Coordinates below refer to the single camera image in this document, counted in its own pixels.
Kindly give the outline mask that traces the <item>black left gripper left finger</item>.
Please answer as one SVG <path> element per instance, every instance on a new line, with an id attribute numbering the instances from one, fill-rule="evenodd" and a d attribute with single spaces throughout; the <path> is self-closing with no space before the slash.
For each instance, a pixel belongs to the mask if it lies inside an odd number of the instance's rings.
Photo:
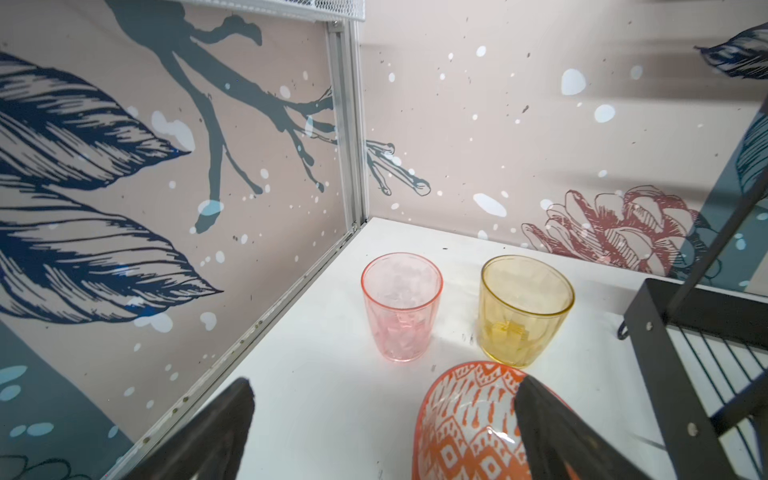
<path id="1" fill-rule="evenodd" d="M 255 397 L 250 383 L 238 378 L 125 477 L 236 478 L 254 412 Z"/>

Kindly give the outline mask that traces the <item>pink plastic cup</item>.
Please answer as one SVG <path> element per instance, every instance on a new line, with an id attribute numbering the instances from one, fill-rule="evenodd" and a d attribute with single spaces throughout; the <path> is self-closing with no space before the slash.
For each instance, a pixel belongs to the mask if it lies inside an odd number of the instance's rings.
<path id="1" fill-rule="evenodd" d="M 373 259 L 361 274 L 371 333 L 387 359 L 406 363 L 428 349 L 444 288 L 439 268 L 410 252 Z"/>

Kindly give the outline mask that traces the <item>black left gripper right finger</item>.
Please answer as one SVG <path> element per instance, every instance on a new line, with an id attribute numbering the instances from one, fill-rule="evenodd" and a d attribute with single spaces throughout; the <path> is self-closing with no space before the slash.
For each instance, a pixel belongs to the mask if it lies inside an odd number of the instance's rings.
<path id="1" fill-rule="evenodd" d="M 648 477 L 532 376 L 520 384 L 515 412 L 534 479 Z"/>

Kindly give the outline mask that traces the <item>yellow plastic cup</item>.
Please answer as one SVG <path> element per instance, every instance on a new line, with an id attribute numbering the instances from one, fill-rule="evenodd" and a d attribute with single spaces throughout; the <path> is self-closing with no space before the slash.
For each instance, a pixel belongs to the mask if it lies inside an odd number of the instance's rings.
<path id="1" fill-rule="evenodd" d="M 476 339 L 491 359 L 531 365 L 575 304 L 570 281 L 550 265 L 522 255 L 488 260 L 480 276 Z"/>

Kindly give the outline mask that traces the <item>blue zigzag patterned bowl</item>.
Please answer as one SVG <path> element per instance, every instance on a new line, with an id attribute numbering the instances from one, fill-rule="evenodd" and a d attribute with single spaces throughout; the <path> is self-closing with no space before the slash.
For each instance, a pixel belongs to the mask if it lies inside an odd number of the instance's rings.
<path id="1" fill-rule="evenodd" d="M 527 374 L 492 361 L 444 372 L 417 418 L 414 479 L 530 479 L 515 398 Z"/>

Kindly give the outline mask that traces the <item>black wire dish rack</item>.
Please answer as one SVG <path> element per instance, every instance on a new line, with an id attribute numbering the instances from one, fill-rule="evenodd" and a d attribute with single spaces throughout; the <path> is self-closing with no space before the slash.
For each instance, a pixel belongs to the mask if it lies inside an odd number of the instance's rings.
<path id="1" fill-rule="evenodd" d="M 629 339 L 675 475 L 767 475 L 767 112 L 760 109 L 688 234 L 682 283 L 644 281 Z"/>

